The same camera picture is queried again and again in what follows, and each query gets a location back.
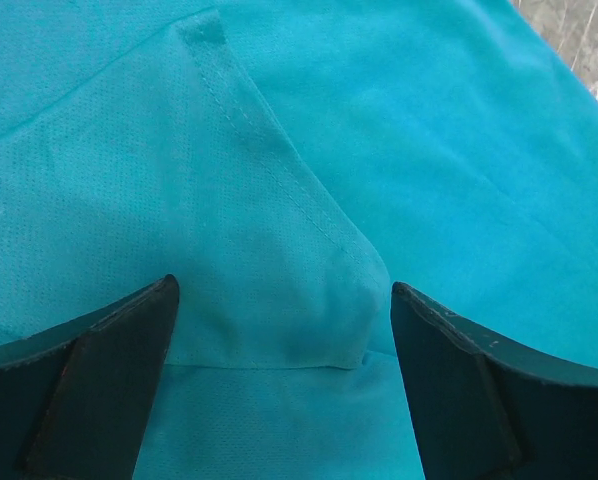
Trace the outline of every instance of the turquoise towel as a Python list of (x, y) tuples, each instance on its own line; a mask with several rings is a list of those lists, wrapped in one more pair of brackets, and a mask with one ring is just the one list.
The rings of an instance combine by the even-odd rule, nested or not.
[(507, 1), (209, 3), (0, 2), (0, 343), (181, 282), (135, 478), (423, 478), (392, 280), (598, 367), (598, 105)]

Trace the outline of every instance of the blue cloth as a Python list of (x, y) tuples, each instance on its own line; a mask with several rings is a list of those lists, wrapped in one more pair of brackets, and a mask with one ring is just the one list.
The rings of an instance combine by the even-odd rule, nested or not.
[(598, 104), (506, 0), (209, 3), (0, 2), (0, 343), (181, 282), (135, 478), (422, 478), (391, 280), (598, 367)]

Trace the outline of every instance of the black plastic part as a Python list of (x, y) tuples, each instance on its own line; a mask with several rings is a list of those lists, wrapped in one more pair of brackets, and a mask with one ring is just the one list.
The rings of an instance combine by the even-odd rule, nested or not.
[(392, 328), (428, 480), (598, 479), (598, 370), (393, 286)]
[(131, 479), (178, 304), (169, 275), (0, 346), (0, 480)]

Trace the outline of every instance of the textured fabric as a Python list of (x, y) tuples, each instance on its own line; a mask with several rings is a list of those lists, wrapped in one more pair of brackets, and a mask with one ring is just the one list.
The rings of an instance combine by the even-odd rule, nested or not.
[(598, 367), (598, 105), (506, 0), (206, 3), (0, 2), (0, 343), (181, 282), (136, 478), (422, 478), (390, 280)]

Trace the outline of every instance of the stitched seam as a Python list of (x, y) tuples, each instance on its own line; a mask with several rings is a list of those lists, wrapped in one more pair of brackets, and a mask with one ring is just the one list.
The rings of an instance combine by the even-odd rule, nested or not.
[[(201, 38), (203, 39), (205, 37), (205, 32), (203, 31), (203, 28), (199, 25), (199, 33)], [(245, 138), (243, 137), (243, 135), (239, 132), (239, 130), (237, 129), (237, 127), (235, 126), (234, 122), (232, 121), (232, 119), (230, 118), (230, 116), (228, 115), (228, 112), (226, 111), (226, 109), (224, 108), (224, 106), (221, 104), (221, 102), (219, 101), (214, 89), (212, 88), (212, 86), (210, 85), (210, 82), (208, 81), (207, 77), (205, 76), (205, 74), (203, 73), (203, 68), (199, 62), (199, 59), (196, 55), (196, 53), (194, 52), (194, 49), (190, 49), (191, 52), (191, 56), (195, 62), (195, 65), (197, 66), (197, 69), (199, 70), (199, 75), (201, 76), (203, 83), (206, 85), (206, 88), (208, 89), (210, 95), (212, 96), (212, 98), (214, 99), (215, 103), (217, 104), (217, 106), (219, 106), (221, 112), (223, 113), (223, 116), (228, 120), (228, 123), (232, 126), (233, 130), (235, 131), (235, 133), (237, 134), (237, 136), (239, 138), (241, 138), (243, 141), (246, 141)], [(221, 75), (220, 73), (220, 68), (218, 68), (217, 64), (213, 62), (212, 60), (212, 55), (210, 55), (210, 62), (213, 63), (215, 68), (215, 73), (217, 73), (219, 75), (219, 77), (221, 77), (224, 82), (226, 82), (226, 86), (228, 86), (228, 81), (227, 79)], [(259, 133), (259, 129), (252, 123), (252, 121), (250, 120), (250, 118), (248, 117), (248, 115), (244, 112), (244, 110), (241, 108), (241, 106), (239, 105), (239, 102), (237, 101), (234, 93), (230, 90), (230, 88), (226, 88), (226, 90), (228, 91), (228, 93), (230, 94), (232, 100), (235, 102), (235, 105), (237, 106), (237, 109), (241, 112), (241, 114), (243, 115), (244, 119), (246, 120), (246, 122), (248, 123), (248, 125), (250, 125), (250, 127), (257, 133)], [(273, 159), (275, 161), (275, 163), (279, 166), (281, 166), (281, 168), (283, 168), (289, 175), (290, 177), (293, 179), (295, 185), (297, 185), (299, 187), (299, 189), (310, 199), (313, 201), (313, 203), (317, 203), (314, 198), (312, 197), (312, 195), (310, 195), (310, 193), (308, 191), (306, 191), (306, 189), (297, 181), (297, 179), (295, 178), (295, 176), (292, 174), (292, 172), (290, 172), (290, 170), (288, 170), (288, 168), (281, 163), (281, 161), (276, 157), (273, 156)], [(299, 202), (297, 202), (297, 200), (290, 194), (290, 192), (288, 192), (288, 190), (284, 187), (283, 183), (275, 176), (275, 174), (272, 172), (272, 170), (270, 169), (270, 167), (268, 165), (266, 165), (265, 162), (263, 162), (261, 159), (258, 158), (259, 163), (264, 167), (264, 169), (268, 172), (268, 174), (274, 179), (274, 181), (277, 183), (277, 185), (281, 188), (281, 190), (288, 196), (288, 198), (290, 198), (290, 200), (297, 206), (297, 208), (299, 208), (299, 210), (304, 214), (304, 216), (310, 221), (310, 223), (312, 223), (317, 230), (319, 230), (319, 232), (326, 237), (335, 247), (339, 248), (341, 251), (343, 251), (346, 255), (348, 255), (349, 258), (351, 258), (354, 263), (357, 266), (362, 267), (363, 265), (361, 264), (360, 259), (358, 258), (357, 255), (355, 255), (354, 253), (350, 252), (347, 248), (345, 248), (343, 245), (335, 242), (332, 237), (325, 232), (316, 222), (315, 220), (312, 218), (312, 216), (301, 206), (301, 204)], [(336, 222), (334, 222), (332, 220), (332, 218), (328, 215), (328, 213), (321, 208), (320, 209), (321, 213), (323, 213), (323, 215), (325, 215), (326, 219), (332, 224), (332, 226), (337, 230), (337, 232), (339, 234), (342, 234), (342, 231), (337, 227)], [(361, 248), (359, 247), (359, 245), (357, 244), (356, 240), (354, 238), (350, 238), (350, 242), (357, 247), (357, 249), (361, 250)], [(369, 255), (366, 253), (364, 255), (366, 258), (369, 258)], [(370, 274), (370, 278), (372, 278), (372, 281), (375, 283), (375, 285), (381, 289), (381, 284), (380, 282), (377, 280), (376, 276), (374, 274)]]

